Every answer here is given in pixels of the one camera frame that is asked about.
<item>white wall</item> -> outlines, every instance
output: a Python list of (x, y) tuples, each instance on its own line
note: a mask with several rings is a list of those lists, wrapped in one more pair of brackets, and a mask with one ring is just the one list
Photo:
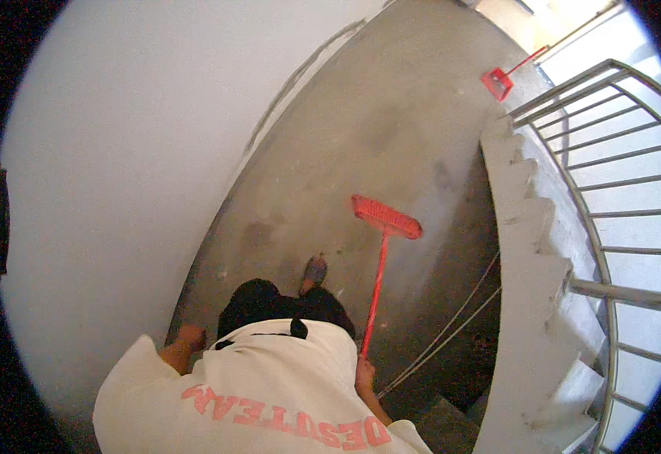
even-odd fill
[(88, 418), (136, 337), (163, 341), (264, 111), (324, 41), (382, 3), (74, 0), (63, 11), (22, 82), (1, 158), (3, 299), (53, 411)]

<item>concrete floor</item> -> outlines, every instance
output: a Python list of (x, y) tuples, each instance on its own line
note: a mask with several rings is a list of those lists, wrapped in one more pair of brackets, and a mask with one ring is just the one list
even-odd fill
[[(306, 260), (324, 251), (325, 286), (361, 337), (380, 246), (380, 232), (351, 212), (350, 195), (361, 193), (416, 217), (424, 228), (416, 241), (390, 240), (370, 351), (379, 384), (388, 383), (450, 320), (495, 255), (495, 217), (478, 143), (485, 119), (504, 112), (479, 77), (524, 56), (479, 14), (454, 2), (390, 5), (318, 72), (260, 144), (198, 252), (173, 328), (201, 323), (212, 339), (236, 286), (262, 277), (295, 294)], [(532, 88), (513, 90), (509, 103), (546, 89), (529, 71)], [(467, 315), (483, 299), (475, 301)], [(490, 305), (419, 374), (430, 396), (438, 385), (435, 370), (445, 364), (445, 378), (459, 374), (470, 333), (495, 335), (498, 315), (499, 305)], [(403, 390), (391, 393), (391, 415), (417, 412), (424, 394), (409, 407), (399, 398)]]

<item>black shorts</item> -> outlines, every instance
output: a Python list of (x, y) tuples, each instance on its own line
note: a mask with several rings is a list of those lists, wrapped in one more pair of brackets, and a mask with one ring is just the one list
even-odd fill
[(323, 287), (313, 287), (300, 298), (283, 296), (269, 280), (253, 279), (237, 287), (229, 304), (219, 314), (217, 339), (254, 322), (278, 318), (304, 318), (340, 326), (355, 339), (356, 328), (335, 296)]

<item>person's hand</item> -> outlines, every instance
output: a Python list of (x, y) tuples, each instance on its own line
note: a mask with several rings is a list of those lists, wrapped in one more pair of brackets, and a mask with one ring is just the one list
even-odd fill
[(188, 345), (192, 351), (199, 351), (206, 347), (207, 333), (203, 328), (185, 323), (179, 327), (176, 340)]
[(356, 364), (356, 392), (373, 392), (374, 374), (376, 374), (376, 368), (373, 367), (368, 359), (359, 356), (358, 363)]

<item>red dustpan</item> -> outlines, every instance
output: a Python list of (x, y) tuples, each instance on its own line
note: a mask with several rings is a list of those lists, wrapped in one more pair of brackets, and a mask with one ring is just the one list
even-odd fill
[(507, 95), (510, 94), (512, 87), (514, 86), (514, 84), (508, 77), (510, 74), (512, 74), (512, 71), (526, 64), (531, 59), (534, 59), (535, 57), (537, 57), (539, 54), (541, 54), (543, 51), (547, 49), (548, 49), (547, 46), (538, 49), (534, 54), (522, 60), (517, 66), (510, 69), (507, 73), (502, 71), (501, 68), (495, 68), (491, 70), (489, 73), (486, 73), (484, 76), (481, 77), (482, 83), (487, 87), (487, 90), (489, 90), (490, 93), (492, 93), (492, 95), (500, 103), (502, 103), (507, 98)]

